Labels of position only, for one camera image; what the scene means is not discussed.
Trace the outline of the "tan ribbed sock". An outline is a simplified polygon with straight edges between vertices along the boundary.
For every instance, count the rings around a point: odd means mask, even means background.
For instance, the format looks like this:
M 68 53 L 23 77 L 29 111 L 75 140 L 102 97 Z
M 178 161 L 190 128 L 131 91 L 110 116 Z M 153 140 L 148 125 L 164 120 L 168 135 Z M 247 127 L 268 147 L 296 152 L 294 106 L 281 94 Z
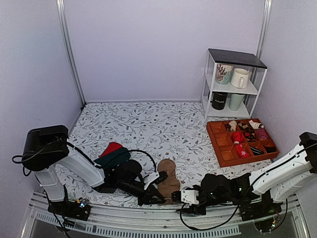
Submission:
M 170 159 L 163 159 L 158 164 L 158 172 L 166 172 L 167 178 L 158 184 L 158 191 L 165 198 L 164 205 L 176 204 L 171 194 L 180 190 L 180 181 L 176 177 L 176 164 Z

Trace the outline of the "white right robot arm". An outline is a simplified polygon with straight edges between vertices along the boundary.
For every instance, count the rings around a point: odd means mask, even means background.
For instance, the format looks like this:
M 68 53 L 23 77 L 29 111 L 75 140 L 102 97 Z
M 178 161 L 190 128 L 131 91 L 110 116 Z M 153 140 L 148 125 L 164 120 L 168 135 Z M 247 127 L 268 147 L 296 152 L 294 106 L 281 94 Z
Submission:
M 188 204 L 185 213 L 205 215 L 206 207 L 224 203 L 243 206 L 268 193 L 256 206 L 260 216 L 267 216 L 275 204 L 284 202 L 305 182 L 317 174 L 317 136 L 304 132 L 300 143 L 269 166 L 237 178 L 206 174 L 200 185 L 174 191 L 173 202 Z

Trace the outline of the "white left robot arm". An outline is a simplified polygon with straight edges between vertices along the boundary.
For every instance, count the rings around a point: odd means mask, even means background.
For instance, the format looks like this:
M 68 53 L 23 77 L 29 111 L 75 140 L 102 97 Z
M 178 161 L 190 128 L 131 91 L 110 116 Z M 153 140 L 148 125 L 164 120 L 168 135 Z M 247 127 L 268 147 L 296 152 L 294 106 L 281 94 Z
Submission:
M 125 191 L 138 199 L 138 205 L 164 204 L 166 199 L 156 185 L 167 179 L 165 171 L 157 169 L 143 177 L 141 164 L 131 159 L 134 150 L 111 142 L 104 152 L 91 160 L 82 150 L 68 140 L 64 125 L 32 129 L 27 133 L 21 164 L 34 172 L 40 185 L 63 215 L 70 215 L 73 203 L 66 199 L 67 190 L 55 174 L 60 164 L 79 176 L 98 193 Z

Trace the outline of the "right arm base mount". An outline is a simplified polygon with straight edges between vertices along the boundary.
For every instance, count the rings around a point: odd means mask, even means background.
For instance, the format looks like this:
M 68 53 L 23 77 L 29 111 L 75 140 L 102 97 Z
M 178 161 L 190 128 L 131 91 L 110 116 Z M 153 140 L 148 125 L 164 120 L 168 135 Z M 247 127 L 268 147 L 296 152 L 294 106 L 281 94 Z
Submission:
M 248 205 L 241 205 L 239 214 L 242 221 L 249 221 L 273 215 L 282 211 L 281 203 L 273 203 L 270 191 L 261 195 L 261 201 L 250 203 Z

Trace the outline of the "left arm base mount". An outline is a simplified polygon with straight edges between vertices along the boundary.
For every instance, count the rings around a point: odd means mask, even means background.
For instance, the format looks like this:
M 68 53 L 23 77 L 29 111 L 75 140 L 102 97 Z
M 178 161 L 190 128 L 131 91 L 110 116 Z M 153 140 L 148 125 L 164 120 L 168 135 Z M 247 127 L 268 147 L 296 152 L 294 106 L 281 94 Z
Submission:
M 90 205 L 81 205 L 75 201 L 69 201 L 68 195 L 65 192 L 64 198 L 62 201 L 51 201 L 49 199 L 49 208 L 48 211 L 55 213 L 56 215 L 61 215 L 64 218 L 72 218 L 81 221 L 88 221 L 91 206 Z

